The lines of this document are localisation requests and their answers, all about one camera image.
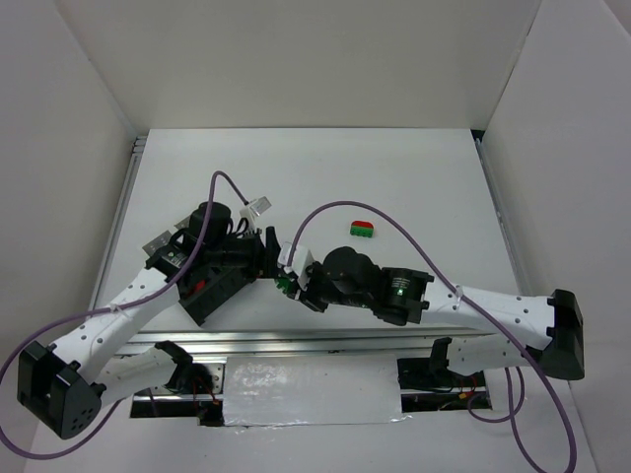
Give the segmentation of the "green purple lego cluster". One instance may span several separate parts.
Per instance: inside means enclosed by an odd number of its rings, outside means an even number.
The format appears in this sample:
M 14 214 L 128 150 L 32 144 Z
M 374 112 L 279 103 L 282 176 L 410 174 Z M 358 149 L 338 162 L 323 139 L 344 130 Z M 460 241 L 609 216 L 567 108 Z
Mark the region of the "green purple lego cluster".
M 288 278 L 277 278 L 275 280 L 276 288 L 286 297 L 293 298 L 299 288 L 298 284 Z

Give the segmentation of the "red green arched lego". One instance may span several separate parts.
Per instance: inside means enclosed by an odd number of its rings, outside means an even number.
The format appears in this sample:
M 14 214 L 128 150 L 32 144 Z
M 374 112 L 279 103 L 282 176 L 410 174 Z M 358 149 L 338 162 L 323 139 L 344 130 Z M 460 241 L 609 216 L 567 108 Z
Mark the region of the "red green arched lego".
M 375 227 L 371 222 L 353 221 L 350 225 L 349 234 L 353 237 L 372 238 L 375 234 Z

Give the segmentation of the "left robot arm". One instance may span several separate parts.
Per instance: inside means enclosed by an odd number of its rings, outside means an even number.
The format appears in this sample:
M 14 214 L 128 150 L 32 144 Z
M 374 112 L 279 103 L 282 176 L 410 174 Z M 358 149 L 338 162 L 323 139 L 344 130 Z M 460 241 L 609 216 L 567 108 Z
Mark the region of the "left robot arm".
M 270 206 L 265 197 L 254 199 L 234 222 L 226 205 L 201 203 L 185 226 L 153 251 L 107 314 L 87 319 L 47 346 L 33 341 L 21 351 L 18 401 L 61 439 L 72 439 L 102 407 L 140 390 L 210 393 L 211 372 L 173 341 L 125 359 L 116 353 L 172 306 L 202 325 L 246 285 L 277 276 L 275 231 L 254 223 Z

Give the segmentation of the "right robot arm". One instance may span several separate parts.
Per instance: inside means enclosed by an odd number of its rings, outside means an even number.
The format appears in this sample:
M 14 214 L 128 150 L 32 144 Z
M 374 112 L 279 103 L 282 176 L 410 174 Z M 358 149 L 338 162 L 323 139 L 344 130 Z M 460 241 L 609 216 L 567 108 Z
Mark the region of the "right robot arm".
M 478 341 L 435 342 L 431 362 L 438 371 L 470 375 L 535 364 L 556 379 L 585 376 L 584 320 L 570 291 L 524 297 L 449 287 L 426 272 L 381 268 L 349 246 L 322 262 L 299 248 L 282 272 L 291 280 L 292 298 L 313 311 L 358 307 L 395 326 L 450 324 L 482 332 Z

